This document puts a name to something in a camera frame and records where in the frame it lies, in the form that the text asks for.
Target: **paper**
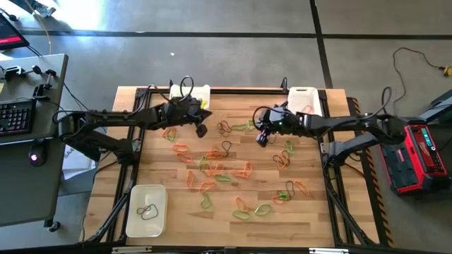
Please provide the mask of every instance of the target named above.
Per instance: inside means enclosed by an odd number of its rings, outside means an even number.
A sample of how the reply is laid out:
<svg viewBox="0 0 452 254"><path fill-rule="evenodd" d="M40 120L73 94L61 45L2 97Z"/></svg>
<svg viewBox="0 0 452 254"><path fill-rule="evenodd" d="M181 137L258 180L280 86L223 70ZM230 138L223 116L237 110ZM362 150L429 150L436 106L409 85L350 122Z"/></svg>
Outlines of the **paper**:
<svg viewBox="0 0 452 254"><path fill-rule="evenodd" d="M64 180L95 169L95 167L93 160L68 145L65 147L63 159Z"/></svg>

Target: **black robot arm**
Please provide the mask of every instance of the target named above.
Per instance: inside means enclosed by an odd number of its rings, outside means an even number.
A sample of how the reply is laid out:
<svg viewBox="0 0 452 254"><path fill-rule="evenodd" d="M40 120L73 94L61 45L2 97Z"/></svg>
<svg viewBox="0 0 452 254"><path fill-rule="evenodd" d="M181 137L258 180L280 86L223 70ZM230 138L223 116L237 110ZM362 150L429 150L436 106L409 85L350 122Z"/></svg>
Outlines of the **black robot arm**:
<svg viewBox="0 0 452 254"><path fill-rule="evenodd" d="M188 96L174 97L169 102L134 112L77 111L59 120L59 138L74 149L96 162L100 159L99 148L112 151L118 163L129 165L135 161L137 153L134 144L126 138L117 140L95 131L99 127L136 126L155 131L171 126L195 124L198 137L207 133L202 124L212 113L201 108L201 102Z"/></svg>
<svg viewBox="0 0 452 254"><path fill-rule="evenodd" d="M366 131L367 133L347 142L323 143L328 161L343 165L352 152L379 143L398 144L404 141L405 121L389 114L365 114L363 116L322 117L297 112L293 114L284 107L261 107L266 110L255 122L260 130L257 143L265 147L270 134L297 135L322 138L329 131Z"/></svg>

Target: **computer mouse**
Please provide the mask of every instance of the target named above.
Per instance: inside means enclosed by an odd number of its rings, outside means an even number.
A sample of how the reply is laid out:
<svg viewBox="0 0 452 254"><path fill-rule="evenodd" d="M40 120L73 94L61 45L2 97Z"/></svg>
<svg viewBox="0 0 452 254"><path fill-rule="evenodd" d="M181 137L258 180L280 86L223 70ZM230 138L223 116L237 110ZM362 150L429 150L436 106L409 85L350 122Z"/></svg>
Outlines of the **computer mouse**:
<svg viewBox="0 0 452 254"><path fill-rule="evenodd" d="M45 138L34 140L28 151L28 161L35 167L42 166L47 160L47 143Z"/></svg>

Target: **keyboard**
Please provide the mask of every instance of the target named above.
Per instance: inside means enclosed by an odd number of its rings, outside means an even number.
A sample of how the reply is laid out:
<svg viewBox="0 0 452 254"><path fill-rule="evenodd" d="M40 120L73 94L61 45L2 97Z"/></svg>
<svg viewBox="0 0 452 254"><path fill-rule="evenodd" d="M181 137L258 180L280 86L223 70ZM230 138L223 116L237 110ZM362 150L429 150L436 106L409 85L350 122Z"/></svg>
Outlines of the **keyboard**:
<svg viewBox="0 0 452 254"><path fill-rule="evenodd" d="M0 137L31 133L35 99L0 102Z"/></svg>

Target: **concrete floor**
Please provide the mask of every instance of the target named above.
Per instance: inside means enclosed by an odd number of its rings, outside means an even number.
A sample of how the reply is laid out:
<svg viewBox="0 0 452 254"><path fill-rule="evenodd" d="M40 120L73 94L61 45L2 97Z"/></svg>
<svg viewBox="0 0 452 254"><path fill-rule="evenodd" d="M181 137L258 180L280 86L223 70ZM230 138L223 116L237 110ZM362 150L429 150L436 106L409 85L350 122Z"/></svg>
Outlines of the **concrete floor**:
<svg viewBox="0 0 452 254"><path fill-rule="evenodd" d="M289 86L325 87L316 39L137 37L133 32L291 32L314 33L309 0L42 0L55 6L49 30L128 32L133 37L52 36L53 53L69 55L66 84L91 109L110 109L119 85L166 85L192 75L198 84L274 87L283 76ZM450 35L448 0L315 0L323 33L350 35ZM19 16L16 26L41 30L39 23L7 0L0 6ZM45 36L26 38L48 54ZM401 94L392 53L399 47L425 52L437 65L451 65L450 40L334 40L325 50L334 88L346 89L364 111L380 106L391 86ZM32 56L27 49L5 52ZM430 101L452 88L452 80L429 67L421 56L397 55L408 87L397 104L402 116L416 116ZM75 104L64 93L61 105ZM442 144L448 133L435 136ZM448 158L452 150L444 150ZM452 195L399 198L392 194L381 163L378 177L395 245L400 248L452 252ZM89 186L91 178L74 179ZM0 228L0 248L75 243L89 194L59 198L56 218L64 225L51 234L42 222Z"/></svg>

